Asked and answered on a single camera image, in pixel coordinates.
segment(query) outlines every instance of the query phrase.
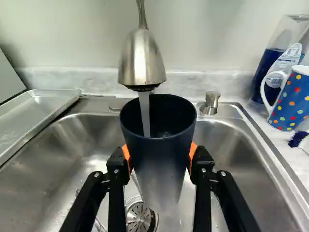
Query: faucet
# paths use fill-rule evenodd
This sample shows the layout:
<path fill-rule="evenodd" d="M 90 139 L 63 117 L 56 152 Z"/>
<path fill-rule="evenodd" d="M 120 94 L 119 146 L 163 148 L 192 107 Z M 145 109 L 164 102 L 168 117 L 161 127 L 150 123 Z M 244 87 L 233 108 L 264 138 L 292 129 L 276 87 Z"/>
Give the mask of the faucet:
<path fill-rule="evenodd" d="M 144 0 L 136 0 L 140 23 L 124 43 L 118 69 L 118 83 L 140 92 L 151 91 L 166 81 L 163 60 L 153 34 L 148 30 Z"/>
<path fill-rule="evenodd" d="M 207 115 L 215 115 L 217 113 L 218 105 L 219 105 L 219 98 L 221 94 L 217 91 L 207 91 L 205 102 L 201 105 L 199 110 L 203 114 Z"/>

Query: water stream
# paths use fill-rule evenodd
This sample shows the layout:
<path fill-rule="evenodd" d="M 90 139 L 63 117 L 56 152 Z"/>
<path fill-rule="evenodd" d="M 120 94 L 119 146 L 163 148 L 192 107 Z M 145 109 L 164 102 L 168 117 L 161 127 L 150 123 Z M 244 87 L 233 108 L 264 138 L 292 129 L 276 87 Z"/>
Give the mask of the water stream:
<path fill-rule="evenodd" d="M 149 94 L 149 91 L 139 92 L 141 121 L 145 137 L 150 137 Z"/>

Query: metal baking tray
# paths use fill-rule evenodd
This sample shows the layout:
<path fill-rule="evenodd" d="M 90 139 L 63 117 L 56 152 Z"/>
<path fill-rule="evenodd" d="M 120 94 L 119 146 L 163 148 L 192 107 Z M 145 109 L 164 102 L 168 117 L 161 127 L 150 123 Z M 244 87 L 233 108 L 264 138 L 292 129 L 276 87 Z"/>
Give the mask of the metal baking tray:
<path fill-rule="evenodd" d="M 33 89 L 0 106 L 0 166 L 79 99 L 80 90 Z"/>

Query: drain strainer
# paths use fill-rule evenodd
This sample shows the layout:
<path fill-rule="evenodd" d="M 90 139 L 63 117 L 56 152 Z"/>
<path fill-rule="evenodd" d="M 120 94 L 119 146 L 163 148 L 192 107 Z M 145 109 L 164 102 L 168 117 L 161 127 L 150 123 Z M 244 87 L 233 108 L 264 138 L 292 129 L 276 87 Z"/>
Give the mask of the drain strainer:
<path fill-rule="evenodd" d="M 154 232 L 157 215 L 144 202 L 135 202 L 127 209 L 127 230 L 129 232 Z"/>

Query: polka dot mug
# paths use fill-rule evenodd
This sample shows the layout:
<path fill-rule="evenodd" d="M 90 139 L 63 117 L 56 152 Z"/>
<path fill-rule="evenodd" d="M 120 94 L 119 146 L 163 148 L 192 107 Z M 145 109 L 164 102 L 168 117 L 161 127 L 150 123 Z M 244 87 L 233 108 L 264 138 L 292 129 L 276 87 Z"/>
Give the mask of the polka dot mug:
<path fill-rule="evenodd" d="M 274 106 L 269 105 L 265 82 L 274 77 L 283 78 L 281 92 Z M 309 116 L 309 66 L 294 65 L 290 75 L 282 71 L 268 73 L 261 83 L 261 97 L 269 112 L 267 122 L 281 131 L 292 131 Z"/>

